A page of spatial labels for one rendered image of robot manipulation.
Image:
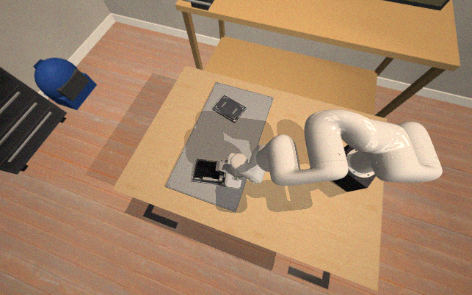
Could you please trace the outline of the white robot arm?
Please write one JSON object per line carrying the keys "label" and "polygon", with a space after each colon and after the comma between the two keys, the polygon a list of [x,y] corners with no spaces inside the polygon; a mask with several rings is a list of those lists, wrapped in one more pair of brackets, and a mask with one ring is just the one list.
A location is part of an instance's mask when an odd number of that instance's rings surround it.
{"label": "white robot arm", "polygon": [[[354,148],[347,155],[342,140]],[[375,174],[381,181],[397,183],[433,181],[443,172],[425,127],[416,122],[395,125],[329,109],[308,117],[305,143],[311,167],[306,170],[300,169],[294,140],[285,134],[258,145],[249,163],[244,154],[237,153],[230,164],[217,161],[215,170],[218,175],[226,172],[237,181],[245,177],[252,183],[261,183],[266,171],[280,186],[335,181],[348,170],[360,178]]]}

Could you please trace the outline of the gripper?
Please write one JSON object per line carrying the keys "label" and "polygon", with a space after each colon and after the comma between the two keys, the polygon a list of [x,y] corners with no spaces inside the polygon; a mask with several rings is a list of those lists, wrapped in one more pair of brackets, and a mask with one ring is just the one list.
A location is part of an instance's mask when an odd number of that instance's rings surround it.
{"label": "gripper", "polygon": [[[215,161],[223,161],[227,164],[230,164],[230,159],[233,155],[235,155],[236,153],[231,153],[228,157],[228,163],[225,162],[225,159],[206,159],[206,161],[210,161],[210,162],[215,162]],[[228,189],[240,189],[241,187],[241,184],[242,184],[242,178],[239,179],[239,181],[236,180],[236,178],[232,175],[232,174],[227,174],[226,172],[224,173],[224,176],[223,175],[220,175],[219,176],[219,179],[213,179],[213,178],[208,178],[208,177],[203,177],[203,180],[205,181],[219,181],[219,182],[222,182],[222,179],[225,178],[225,186],[228,188]]]}

